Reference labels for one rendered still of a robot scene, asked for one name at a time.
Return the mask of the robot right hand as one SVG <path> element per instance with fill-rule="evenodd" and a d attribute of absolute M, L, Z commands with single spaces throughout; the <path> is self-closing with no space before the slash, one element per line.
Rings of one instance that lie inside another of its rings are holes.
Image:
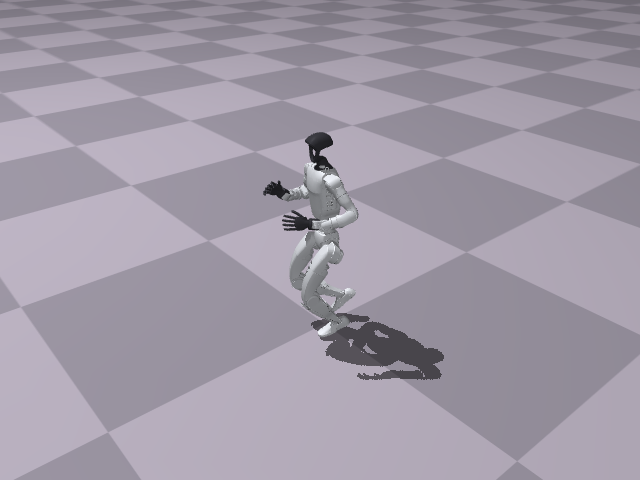
<path fill-rule="evenodd" d="M 281 186 L 280 180 L 278 181 L 278 184 L 274 182 L 270 182 L 270 183 L 271 185 L 268 184 L 267 187 L 265 188 L 265 191 L 263 191 L 264 196 L 266 196 L 266 194 L 277 195 L 278 198 L 282 199 L 285 193 L 290 194 L 290 192 L 287 189 Z"/>

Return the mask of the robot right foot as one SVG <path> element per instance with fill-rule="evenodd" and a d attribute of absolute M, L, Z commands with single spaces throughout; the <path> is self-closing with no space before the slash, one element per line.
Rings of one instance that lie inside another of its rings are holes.
<path fill-rule="evenodd" d="M 353 298 L 356 294 L 356 291 L 351 288 L 346 288 L 344 291 L 341 291 L 341 292 L 343 292 L 345 295 L 342 294 L 344 295 L 342 298 L 336 297 L 334 303 L 331 305 L 332 307 L 331 310 L 333 312 L 341 308 L 348 300 Z"/>

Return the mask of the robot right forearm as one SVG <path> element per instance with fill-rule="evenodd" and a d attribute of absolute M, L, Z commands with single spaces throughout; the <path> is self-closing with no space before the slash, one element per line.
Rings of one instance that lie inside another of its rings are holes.
<path fill-rule="evenodd" d="M 301 187 L 301 186 L 300 186 Z M 288 190 L 290 192 L 290 194 L 285 193 L 284 196 L 282 197 L 283 200 L 285 201 L 291 201 L 291 200 L 299 200 L 302 198 L 303 196 L 303 192 L 300 189 L 300 187 Z"/>

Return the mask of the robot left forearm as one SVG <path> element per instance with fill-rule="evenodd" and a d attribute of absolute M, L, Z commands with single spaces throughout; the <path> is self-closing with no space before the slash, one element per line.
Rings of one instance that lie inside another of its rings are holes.
<path fill-rule="evenodd" d="M 320 229 L 322 231 L 327 231 L 330 228 L 343 228 L 350 223 L 354 222 L 356 219 L 356 214 L 353 211 L 348 211 L 343 215 L 336 215 L 336 217 L 329 218 L 328 220 L 322 221 L 312 221 L 312 229 Z"/>

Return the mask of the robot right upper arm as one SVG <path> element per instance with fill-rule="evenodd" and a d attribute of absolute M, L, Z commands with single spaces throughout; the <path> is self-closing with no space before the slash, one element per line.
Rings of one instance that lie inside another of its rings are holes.
<path fill-rule="evenodd" d="M 304 165 L 304 177 L 303 177 L 304 185 L 302 185 L 302 186 L 300 187 L 300 189 L 301 189 L 301 190 L 302 190 L 302 192 L 303 192 L 303 196 L 302 196 L 302 198 L 303 198 L 303 199 L 308 199 L 308 198 L 309 198 L 308 189 L 307 189 L 307 184 L 306 184 L 306 176 L 307 176 L 307 169 L 308 169 L 308 166 L 309 166 L 310 164 L 312 164 L 312 163 L 313 163 L 313 162 L 310 162 L 310 163 L 306 163 L 306 164 Z"/>

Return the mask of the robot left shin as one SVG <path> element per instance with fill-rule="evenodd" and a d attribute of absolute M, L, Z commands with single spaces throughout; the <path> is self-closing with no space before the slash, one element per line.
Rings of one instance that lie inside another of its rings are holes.
<path fill-rule="evenodd" d="M 341 322 L 341 319 L 339 318 L 339 316 L 337 316 L 331 310 L 332 307 L 324 299 L 322 299 L 321 296 L 318 297 L 317 295 L 312 295 L 312 297 L 306 301 L 307 306 L 303 303 L 301 303 L 301 305 L 320 318 L 323 318 L 323 319 L 325 318 L 326 320 L 333 323 L 335 323 L 336 321 L 338 323 Z M 335 324 L 338 324 L 338 323 L 335 323 Z"/>

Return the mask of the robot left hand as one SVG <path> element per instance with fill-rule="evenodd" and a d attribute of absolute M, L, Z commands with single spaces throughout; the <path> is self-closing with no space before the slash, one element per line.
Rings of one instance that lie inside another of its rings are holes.
<path fill-rule="evenodd" d="M 319 230 L 319 229 L 312 229 L 312 221 L 320 221 L 319 219 L 314 219 L 314 218 L 309 218 L 309 220 L 306 217 L 303 217 L 300 213 L 291 210 L 292 213 L 296 214 L 299 217 L 293 217 L 293 216 L 289 216 L 289 215 L 284 215 L 284 217 L 286 218 L 291 218 L 291 219 L 295 219 L 295 220 L 284 220 L 282 219 L 282 221 L 284 222 L 290 222 L 290 223 L 294 223 L 294 224 L 283 224 L 283 226 L 288 226 L 288 227 L 295 227 L 295 228 L 284 228 L 284 230 L 286 231 L 293 231 L 293 230 L 297 230 L 297 231 L 301 231 L 304 230 L 306 228 L 308 228 L 308 230 Z"/>

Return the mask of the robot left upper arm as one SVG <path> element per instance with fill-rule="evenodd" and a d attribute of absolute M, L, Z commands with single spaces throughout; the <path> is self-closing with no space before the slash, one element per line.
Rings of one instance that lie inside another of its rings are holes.
<path fill-rule="evenodd" d="M 335 199 L 337 199 L 338 204 L 344 207 L 346 209 L 346 212 L 353 211 L 356 214 L 356 221 L 358 218 L 358 211 L 351 201 L 350 197 L 348 196 L 342 180 L 338 176 L 329 174 L 323 178 L 323 181 L 325 183 L 327 191 L 331 193 L 335 197 Z"/>

